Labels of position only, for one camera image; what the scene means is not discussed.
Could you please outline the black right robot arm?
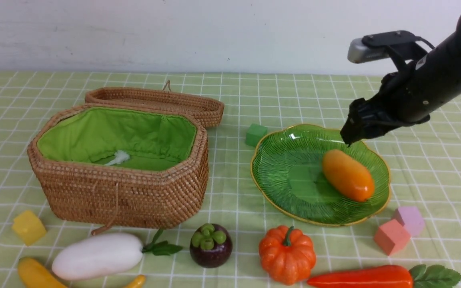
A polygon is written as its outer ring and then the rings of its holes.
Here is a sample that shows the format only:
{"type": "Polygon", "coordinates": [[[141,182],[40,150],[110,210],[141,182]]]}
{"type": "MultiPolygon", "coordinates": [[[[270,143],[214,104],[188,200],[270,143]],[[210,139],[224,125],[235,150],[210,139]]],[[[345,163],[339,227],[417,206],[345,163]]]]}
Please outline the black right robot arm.
{"type": "Polygon", "coordinates": [[[424,38],[405,30],[354,39],[348,60],[361,64],[390,58],[397,68],[382,78],[369,100],[349,105],[340,135],[347,145],[379,138],[405,126],[423,124],[430,113],[461,95],[461,16],[455,31],[430,51],[424,38]]]}

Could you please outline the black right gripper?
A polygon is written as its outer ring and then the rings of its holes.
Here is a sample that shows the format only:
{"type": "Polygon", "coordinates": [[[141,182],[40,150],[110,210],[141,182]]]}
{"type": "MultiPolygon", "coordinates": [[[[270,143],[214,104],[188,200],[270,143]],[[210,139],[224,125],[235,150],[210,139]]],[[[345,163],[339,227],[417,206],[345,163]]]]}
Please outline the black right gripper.
{"type": "Polygon", "coordinates": [[[349,105],[340,136],[346,145],[351,146],[361,140],[382,137],[399,128],[424,124],[430,119],[429,113],[405,103],[359,98],[349,105]]]}

